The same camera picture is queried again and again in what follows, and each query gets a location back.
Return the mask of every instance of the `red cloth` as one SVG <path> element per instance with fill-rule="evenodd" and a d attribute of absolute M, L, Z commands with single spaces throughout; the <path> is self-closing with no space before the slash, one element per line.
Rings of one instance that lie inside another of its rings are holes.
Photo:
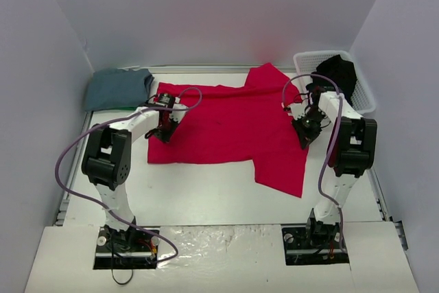
<path fill-rule="evenodd" d="M 243 87 L 197 86 L 201 104 L 190 110 L 168 144 L 151 138 L 148 163 L 254 163 L 254 180 L 297 197 L 302 196 L 307 151 L 301 150 L 292 118 L 281 106 L 288 78 L 270 63 L 251 69 Z M 159 93 L 178 95 L 189 85 L 160 83 Z M 298 94 L 287 89 L 288 101 Z M 197 91 L 181 103 L 192 106 Z"/>

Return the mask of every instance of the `white plastic laundry basket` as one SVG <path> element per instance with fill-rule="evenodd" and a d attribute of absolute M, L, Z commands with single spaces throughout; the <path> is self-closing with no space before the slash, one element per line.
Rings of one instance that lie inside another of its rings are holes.
<path fill-rule="evenodd" d="M 340 55 L 343 60 L 354 62 L 347 51 L 306 51 L 304 53 L 297 53 L 293 57 L 297 74 L 313 73 L 320 63 L 335 55 Z M 357 84 L 355 85 L 355 90 L 352 94 L 353 108 L 362 115 L 365 113 L 371 113 L 377 106 L 375 99 L 363 77 L 363 74 L 357 66 L 355 66 L 355 73 L 357 74 Z M 311 77 L 303 77 L 298 80 L 301 91 L 303 93 L 306 92 L 305 87 L 312 82 Z"/>

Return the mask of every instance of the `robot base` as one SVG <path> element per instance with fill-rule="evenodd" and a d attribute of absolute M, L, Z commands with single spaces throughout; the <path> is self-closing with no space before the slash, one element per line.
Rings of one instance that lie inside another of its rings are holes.
<path fill-rule="evenodd" d="M 343 253 L 338 242 L 310 246 L 306 239 L 305 225 L 282 226 L 283 248 L 287 266 L 308 266 L 319 264 L 349 263 L 349 257 Z"/>
<path fill-rule="evenodd" d="M 156 269 L 159 240 L 142 231 L 134 231 L 130 244 L 108 237 L 101 228 L 97 238 L 93 269 Z"/>

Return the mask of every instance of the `teal towel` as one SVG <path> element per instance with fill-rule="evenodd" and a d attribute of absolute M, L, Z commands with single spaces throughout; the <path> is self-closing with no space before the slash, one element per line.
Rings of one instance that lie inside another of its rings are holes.
<path fill-rule="evenodd" d="M 137 107 L 150 97 L 154 77 L 148 69 L 103 69 L 88 84 L 85 111 Z"/>

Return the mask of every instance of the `blue-gray fabric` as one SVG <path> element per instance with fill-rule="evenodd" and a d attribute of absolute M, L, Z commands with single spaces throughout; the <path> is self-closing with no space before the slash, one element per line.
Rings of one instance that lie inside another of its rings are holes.
<path fill-rule="evenodd" d="M 150 97 L 154 77 L 148 69 L 103 69 L 88 84 L 85 111 L 136 107 Z"/>

